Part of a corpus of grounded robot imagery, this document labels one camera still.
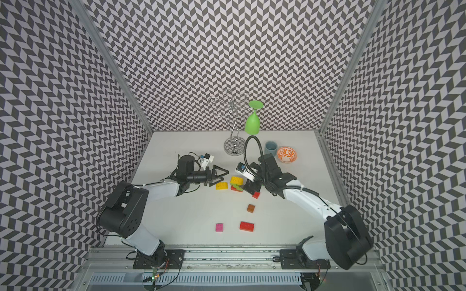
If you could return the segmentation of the orange patterned small bowl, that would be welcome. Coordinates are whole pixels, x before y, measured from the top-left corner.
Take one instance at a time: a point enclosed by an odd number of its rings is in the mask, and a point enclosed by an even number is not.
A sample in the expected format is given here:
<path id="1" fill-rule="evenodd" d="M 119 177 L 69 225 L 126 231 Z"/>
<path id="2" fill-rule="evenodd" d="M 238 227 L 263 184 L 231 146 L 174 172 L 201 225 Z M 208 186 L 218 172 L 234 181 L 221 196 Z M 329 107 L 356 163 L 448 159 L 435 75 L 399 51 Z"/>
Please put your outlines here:
<path id="1" fill-rule="evenodd" d="M 280 162 L 292 163 L 297 160 L 297 152 L 288 146 L 283 146 L 277 150 L 277 157 Z"/>

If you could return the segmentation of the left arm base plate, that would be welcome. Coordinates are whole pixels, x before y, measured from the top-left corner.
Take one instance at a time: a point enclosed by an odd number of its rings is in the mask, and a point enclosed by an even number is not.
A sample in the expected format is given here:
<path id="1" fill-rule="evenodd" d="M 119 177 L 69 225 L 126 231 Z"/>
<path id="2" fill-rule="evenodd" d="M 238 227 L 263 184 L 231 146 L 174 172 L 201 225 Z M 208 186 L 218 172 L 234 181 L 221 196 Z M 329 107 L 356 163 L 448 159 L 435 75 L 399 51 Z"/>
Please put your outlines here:
<path id="1" fill-rule="evenodd" d="M 153 255 L 145 255 L 138 251 L 132 267 L 137 270 L 180 269 L 184 262 L 185 253 L 186 251 L 183 249 L 166 249 L 156 251 Z"/>

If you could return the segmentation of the white vent grille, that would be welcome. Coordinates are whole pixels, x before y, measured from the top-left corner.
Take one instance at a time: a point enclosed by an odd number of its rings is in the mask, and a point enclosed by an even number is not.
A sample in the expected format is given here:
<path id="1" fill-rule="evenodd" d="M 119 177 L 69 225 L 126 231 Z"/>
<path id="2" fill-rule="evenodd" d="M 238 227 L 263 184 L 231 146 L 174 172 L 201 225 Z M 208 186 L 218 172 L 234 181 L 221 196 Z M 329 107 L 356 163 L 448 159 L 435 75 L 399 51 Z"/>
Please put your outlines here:
<path id="1" fill-rule="evenodd" d="M 148 273 L 95 273 L 89 285 L 136 285 L 149 286 L 152 277 Z M 300 285 L 299 274 L 291 273 L 181 273 L 163 275 L 157 285 L 172 283 L 181 286 L 248 286 L 248 285 Z"/>

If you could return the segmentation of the yellow long lego brick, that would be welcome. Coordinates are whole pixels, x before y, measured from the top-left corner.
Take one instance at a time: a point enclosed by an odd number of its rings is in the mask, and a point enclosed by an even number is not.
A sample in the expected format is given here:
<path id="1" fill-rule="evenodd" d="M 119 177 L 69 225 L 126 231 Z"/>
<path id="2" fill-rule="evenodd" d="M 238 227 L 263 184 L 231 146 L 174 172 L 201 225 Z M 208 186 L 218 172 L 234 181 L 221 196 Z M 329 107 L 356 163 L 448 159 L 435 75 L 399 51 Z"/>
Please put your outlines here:
<path id="1" fill-rule="evenodd" d="M 230 184 L 234 184 L 237 186 L 242 186 L 243 185 L 243 178 L 240 177 L 231 177 Z"/>

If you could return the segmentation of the grey blue cup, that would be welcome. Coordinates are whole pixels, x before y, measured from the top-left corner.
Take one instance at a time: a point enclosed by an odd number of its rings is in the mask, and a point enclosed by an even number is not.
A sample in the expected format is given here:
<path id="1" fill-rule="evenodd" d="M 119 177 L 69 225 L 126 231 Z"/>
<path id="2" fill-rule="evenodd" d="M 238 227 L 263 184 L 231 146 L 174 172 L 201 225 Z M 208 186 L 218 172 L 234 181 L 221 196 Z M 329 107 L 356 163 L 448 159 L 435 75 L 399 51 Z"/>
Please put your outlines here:
<path id="1" fill-rule="evenodd" d="M 272 156 L 276 156 L 278 151 L 278 144 L 274 141 L 266 142 L 264 146 L 264 154 L 271 154 Z"/>

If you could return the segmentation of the yellow curved lego brick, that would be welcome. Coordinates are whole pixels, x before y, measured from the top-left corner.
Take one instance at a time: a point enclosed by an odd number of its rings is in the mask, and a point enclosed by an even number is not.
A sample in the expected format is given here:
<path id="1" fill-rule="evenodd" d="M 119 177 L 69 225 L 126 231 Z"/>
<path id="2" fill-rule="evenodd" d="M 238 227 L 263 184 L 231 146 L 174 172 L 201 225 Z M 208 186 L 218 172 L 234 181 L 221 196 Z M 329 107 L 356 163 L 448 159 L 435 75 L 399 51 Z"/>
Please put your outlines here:
<path id="1" fill-rule="evenodd" d="M 216 184 L 216 190 L 227 190 L 228 183 L 227 182 L 220 182 Z"/>

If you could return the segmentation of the aluminium front rail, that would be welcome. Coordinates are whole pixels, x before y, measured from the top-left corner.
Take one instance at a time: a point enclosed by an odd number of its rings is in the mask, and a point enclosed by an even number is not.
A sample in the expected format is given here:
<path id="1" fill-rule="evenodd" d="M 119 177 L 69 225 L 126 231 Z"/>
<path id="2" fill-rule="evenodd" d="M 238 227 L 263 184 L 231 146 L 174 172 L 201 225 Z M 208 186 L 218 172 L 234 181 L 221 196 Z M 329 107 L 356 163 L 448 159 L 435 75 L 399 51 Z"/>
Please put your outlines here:
<path id="1" fill-rule="evenodd" d="M 282 249 L 295 250 L 294 245 L 167 245 L 167 249 L 184 250 L 183 272 L 282 272 L 273 262 Z M 126 259 L 132 249 L 124 245 L 92 248 L 79 272 L 135 272 L 133 262 Z"/>

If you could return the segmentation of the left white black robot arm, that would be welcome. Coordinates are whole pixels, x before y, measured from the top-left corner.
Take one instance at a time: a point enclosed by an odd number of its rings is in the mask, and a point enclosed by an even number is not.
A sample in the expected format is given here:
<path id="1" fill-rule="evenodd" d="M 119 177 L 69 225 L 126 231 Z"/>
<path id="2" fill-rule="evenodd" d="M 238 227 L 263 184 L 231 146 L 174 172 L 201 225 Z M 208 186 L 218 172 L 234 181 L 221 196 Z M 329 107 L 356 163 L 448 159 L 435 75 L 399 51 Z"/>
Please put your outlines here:
<path id="1" fill-rule="evenodd" d="M 178 159 L 175 170 L 161 181 L 141 185 L 120 182 L 101 207 L 97 226 L 116 233 L 138 253 L 153 256 L 163 246 L 142 225 L 147 203 L 183 195 L 191 184 L 212 187 L 222 182 L 229 171 L 217 165 L 209 167 L 210 163 L 210 155 L 200 159 L 184 155 Z"/>

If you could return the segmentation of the green plastic wine glass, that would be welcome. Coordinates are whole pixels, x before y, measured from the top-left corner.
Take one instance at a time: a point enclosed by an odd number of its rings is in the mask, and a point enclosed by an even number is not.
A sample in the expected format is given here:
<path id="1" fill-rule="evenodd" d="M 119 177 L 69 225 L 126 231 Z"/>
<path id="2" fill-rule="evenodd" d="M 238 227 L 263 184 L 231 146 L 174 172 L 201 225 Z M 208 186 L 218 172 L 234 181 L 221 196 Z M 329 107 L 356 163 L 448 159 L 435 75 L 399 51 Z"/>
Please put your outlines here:
<path id="1" fill-rule="evenodd" d="M 257 111 L 262 109 L 264 104 L 261 101 L 253 100 L 248 105 L 252 109 L 252 114 L 246 120 L 245 132 L 249 135 L 256 135 L 260 131 L 260 119 Z"/>

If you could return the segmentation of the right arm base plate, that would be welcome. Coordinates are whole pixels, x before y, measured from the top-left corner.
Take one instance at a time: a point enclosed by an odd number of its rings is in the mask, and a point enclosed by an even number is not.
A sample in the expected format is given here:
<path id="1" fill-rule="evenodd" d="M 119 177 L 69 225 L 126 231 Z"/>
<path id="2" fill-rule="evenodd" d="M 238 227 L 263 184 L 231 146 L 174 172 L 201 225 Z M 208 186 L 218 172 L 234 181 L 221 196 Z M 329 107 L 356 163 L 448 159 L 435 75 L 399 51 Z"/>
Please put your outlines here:
<path id="1" fill-rule="evenodd" d="M 282 269 L 327 270 L 331 268 L 328 260 L 310 260 L 304 252 L 297 249 L 281 249 L 279 252 L 279 258 Z"/>

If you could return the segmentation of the brown lego brick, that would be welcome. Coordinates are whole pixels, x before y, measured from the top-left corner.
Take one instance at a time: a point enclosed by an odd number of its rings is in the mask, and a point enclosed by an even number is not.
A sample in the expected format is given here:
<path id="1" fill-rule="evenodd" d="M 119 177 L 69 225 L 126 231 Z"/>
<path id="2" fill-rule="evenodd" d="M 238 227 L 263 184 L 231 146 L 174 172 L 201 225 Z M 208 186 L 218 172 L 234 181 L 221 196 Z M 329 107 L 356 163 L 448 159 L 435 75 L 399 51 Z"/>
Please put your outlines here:
<path id="1" fill-rule="evenodd" d="M 246 211 L 249 213 L 253 213 L 255 210 L 255 207 L 256 207 L 255 205 L 249 204 Z"/>

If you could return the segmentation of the red long lego brick front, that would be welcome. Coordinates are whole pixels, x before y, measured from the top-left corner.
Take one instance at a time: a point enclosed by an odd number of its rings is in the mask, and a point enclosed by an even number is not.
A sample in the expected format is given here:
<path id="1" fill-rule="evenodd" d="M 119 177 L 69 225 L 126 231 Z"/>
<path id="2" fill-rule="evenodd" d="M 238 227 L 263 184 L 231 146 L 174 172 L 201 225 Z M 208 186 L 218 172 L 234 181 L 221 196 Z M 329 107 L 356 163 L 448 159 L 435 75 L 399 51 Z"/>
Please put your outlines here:
<path id="1" fill-rule="evenodd" d="M 242 230 L 242 231 L 245 231 L 245 232 L 253 232 L 253 231 L 254 231 L 254 228 L 255 228 L 255 224 L 254 224 L 254 223 L 248 223 L 248 222 L 245 222 L 245 221 L 241 221 L 241 222 L 240 222 L 239 229 Z"/>

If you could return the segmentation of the red long lego brick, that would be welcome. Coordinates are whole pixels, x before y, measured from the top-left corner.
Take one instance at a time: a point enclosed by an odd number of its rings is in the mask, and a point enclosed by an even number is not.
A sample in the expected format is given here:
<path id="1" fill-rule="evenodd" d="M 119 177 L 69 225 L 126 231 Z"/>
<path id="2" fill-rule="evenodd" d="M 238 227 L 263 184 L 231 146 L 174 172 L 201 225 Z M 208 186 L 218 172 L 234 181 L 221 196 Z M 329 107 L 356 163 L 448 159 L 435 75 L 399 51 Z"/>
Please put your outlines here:
<path id="1" fill-rule="evenodd" d="M 231 186 L 230 189 L 235 191 L 235 192 L 243 192 L 243 190 L 241 188 L 235 188 L 234 186 Z"/>
<path id="2" fill-rule="evenodd" d="M 248 223 L 248 222 L 245 222 L 245 221 L 241 221 L 241 222 L 240 222 L 239 229 L 242 230 L 242 231 L 245 231 L 245 232 L 253 232 L 253 231 L 254 231 L 254 228 L 255 228 L 255 224 L 254 224 L 254 223 Z"/>

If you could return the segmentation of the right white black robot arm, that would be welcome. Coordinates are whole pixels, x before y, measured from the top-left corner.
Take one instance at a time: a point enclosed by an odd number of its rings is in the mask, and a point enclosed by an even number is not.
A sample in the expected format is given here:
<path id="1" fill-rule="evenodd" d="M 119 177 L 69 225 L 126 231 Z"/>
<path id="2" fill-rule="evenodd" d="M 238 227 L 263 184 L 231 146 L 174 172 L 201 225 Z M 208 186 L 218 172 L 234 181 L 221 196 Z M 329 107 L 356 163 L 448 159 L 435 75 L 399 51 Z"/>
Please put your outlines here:
<path id="1" fill-rule="evenodd" d="M 340 206 L 322 198 L 296 176 L 282 172 L 271 154 L 261 156 L 258 163 L 240 162 L 235 171 L 247 179 L 244 190 L 252 188 L 251 193 L 255 194 L 264 187 L 271 194 L 301 207 L 323 227 L 322 237 L 311 235 L 298 244 L 297 253 L 304 260 L 331 259 L 348 270 L 373 248 L 373 239 L 354 206 Z"/>

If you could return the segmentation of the chrome mug tree stand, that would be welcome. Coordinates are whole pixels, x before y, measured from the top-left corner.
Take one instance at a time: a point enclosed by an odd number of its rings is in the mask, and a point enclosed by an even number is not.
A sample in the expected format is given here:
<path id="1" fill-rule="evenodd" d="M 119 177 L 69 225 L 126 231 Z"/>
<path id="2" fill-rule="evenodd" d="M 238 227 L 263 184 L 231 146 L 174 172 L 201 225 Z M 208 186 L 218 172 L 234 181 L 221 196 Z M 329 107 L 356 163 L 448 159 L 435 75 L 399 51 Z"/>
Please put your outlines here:
<path id="1" fill-rule="evenodd" d="M 225 140 L 223 148 L 230 156 L 240 156 L 244 153 L 245 139 L 240 136 L 240 123 L 244 117 L 243 109 L 249 97 L 248 93 L 237 94 L 227 89 L 208 99 L 213 107 L 214 116 L 225 120 L 228 126 L 229 137 Z"/>

